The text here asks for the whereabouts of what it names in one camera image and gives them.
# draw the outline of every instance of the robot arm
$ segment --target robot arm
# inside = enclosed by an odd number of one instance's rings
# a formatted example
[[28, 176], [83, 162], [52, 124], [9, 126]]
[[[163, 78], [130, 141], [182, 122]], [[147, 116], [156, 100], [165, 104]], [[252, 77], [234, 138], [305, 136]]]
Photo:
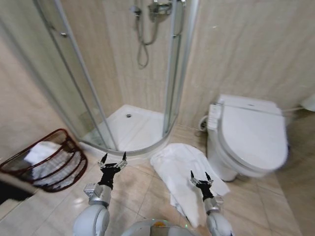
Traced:
[[104, 236], [109, 224], [108, 207], [113, 189], [113, 179], [126, 165], [126, 153], [120, 163], [105, 164], [107, 154], [98, 163], [103, 176], [98, 183], [89, 183], [84, 192], [89, 197], [87, 207], [76, 218], [73, 226], [74, 236]]
[[190, 172], [191, 182], [201, 190], [203, 202], [207, 213], [207, 226], [212, 236], [234, 236], [233, 229], [228, 220], [220, 213], [216, 198], [210, 191], [213, 183], [210, 176], [206, 173], [208, 181], [197, 180], [192, 171]]

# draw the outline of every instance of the white towel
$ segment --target white towel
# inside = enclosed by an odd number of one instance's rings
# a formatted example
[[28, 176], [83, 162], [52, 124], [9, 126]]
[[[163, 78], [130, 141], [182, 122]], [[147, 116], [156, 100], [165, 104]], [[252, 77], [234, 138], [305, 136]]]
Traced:
[[194, 228], [206, 224], [206, 212], [201, 191], [190, 182], [190, 171], [195, 178], [203, 180], [207, 172], [214, 180], [211, 187], [214, 194], [223, 196], [229, 192], [205, 155], [190, 145], [169, 144], [151, 158], [151, 165], [170, 191], [171, 205], [184, 214]]
[[[25, 161], [31, 163], [32, 165], [35, 165], [43, 160], [45, 160], [47, 157], [54, 154], [61, 145], [55, 144], [50, 141], [43, 141], [38, 144], [36, 144], [34, 147], [31, 148], [30, 152], [27, 154], [27, 156], [24, 158]], [[32, 177], [33, 179], [41, 178], [49, 173], [52, 173], [53, 171], [60, 168], [69, 158], [73, 155], [73, 153], [68, 153], [63, 150], [59, 151], [57, 155], [55, 155], [52, 159], [48, 160], [47, 162], [43, 163], [42, 165], [39, 165], [32, 169]], [[44, 178], [42, 180], [38, 180], [34, 182], [35, 185], [46, 185], [46, 184], [52, 184], [55, 183], [64, 177], [66, 177], [68, 174], [70, 174], [74, 168], [79, 164], [80, 161], [80, 155], [79, 153], [76, 153], [75, 156], [67, 163], [67, 165], [57, 173]], [[54, 185], [54, 188], [62, 188], [64, 186], [67, 186], [71, 184], [74, 181], [74, 176], [71, 175], [64, 181], [60, 182], [59, 184]]]

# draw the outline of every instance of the bidet control panel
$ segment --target bidet control panel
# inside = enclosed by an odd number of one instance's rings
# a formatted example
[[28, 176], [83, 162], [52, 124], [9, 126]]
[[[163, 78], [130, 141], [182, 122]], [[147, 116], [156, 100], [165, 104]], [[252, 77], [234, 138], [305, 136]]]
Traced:
[[209, 108], [207, 128], [216, 130], [218, 128], [218, 122], [221, 117], [222, 107], [221, 104], [211, 104]]

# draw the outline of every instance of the toilet lid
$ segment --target toilet lid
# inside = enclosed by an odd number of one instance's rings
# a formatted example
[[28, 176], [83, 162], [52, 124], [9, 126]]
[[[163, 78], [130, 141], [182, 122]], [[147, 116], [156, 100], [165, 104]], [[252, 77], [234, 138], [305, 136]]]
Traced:
[[224, 106], [219, 139], [231, 156], [254, 170], [275, 170], [286, 161], [287, 140], [281, 115]]

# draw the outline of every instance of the laundry basket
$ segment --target laundry basket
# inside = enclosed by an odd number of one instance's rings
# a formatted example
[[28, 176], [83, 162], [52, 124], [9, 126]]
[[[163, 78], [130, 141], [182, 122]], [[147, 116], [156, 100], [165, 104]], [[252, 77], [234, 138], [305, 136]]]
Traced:
[[[36, 162], [27, 155], [43, 144], [53, 145], [56, 150]], [[25, 150], [0, 164], [0, 172], [10, 174], [46, 192], [62, 191], [85, 172], [88, 160], [65, 129], [57, 129]]]

